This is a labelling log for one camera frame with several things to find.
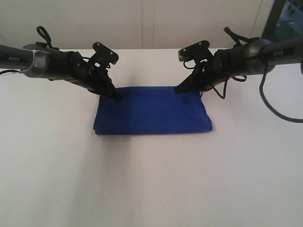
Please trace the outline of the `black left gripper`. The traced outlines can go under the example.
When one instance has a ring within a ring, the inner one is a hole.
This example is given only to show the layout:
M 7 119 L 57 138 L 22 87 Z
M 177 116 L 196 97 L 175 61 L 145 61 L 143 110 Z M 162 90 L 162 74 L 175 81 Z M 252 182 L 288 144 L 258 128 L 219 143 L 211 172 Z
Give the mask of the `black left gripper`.
M 101 72 L 87 63 L 76 63 L 71 66 L 71 83 L 87 89 L 89 92 L 121 101 L 123 96 L 106 73 Z

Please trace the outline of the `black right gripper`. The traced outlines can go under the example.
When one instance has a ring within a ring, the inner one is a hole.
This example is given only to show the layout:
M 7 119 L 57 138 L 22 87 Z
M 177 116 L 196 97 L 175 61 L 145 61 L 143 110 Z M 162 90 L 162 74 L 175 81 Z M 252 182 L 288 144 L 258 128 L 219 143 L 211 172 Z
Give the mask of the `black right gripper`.
M 193 72 L 174 87 L 176 94 L 206 92 L 227 80 L 226 64 L 222 60 L 196 62 Z

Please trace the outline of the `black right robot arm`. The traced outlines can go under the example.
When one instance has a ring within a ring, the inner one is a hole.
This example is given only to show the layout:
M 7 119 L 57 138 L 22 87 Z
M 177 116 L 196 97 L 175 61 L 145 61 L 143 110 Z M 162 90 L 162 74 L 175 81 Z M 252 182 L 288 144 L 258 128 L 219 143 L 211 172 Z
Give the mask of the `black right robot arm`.
M 276 65 L 301 63 L 303 60 L 301 35 L 278 43 L 256 39 L 233 48 L 219 49 L 214 54 L 209 46 L 209 42 L 204 40 L 179 50 L 179 61 L 194 61 L 195 66 L 192 73 L 175 86 L 175 93 L 206 92 L 236 76 L 268 73 Z

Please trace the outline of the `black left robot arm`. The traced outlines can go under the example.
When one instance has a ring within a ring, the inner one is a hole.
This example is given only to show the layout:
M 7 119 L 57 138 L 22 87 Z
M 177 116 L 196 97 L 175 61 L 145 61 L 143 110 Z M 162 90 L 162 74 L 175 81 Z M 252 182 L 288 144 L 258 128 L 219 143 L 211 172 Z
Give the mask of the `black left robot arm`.
M 48 48 L 44 43 L 26 45 L 23 49 L 5 45 L 0 47 L 0 67 L 29 78 L 63 80 L 89 92 L 120 101 L 122 95 L 108 75 L 116 64 L 117 53 L 100 42 L 93 44 L 95 53 L 88 59 L 79 52 Z

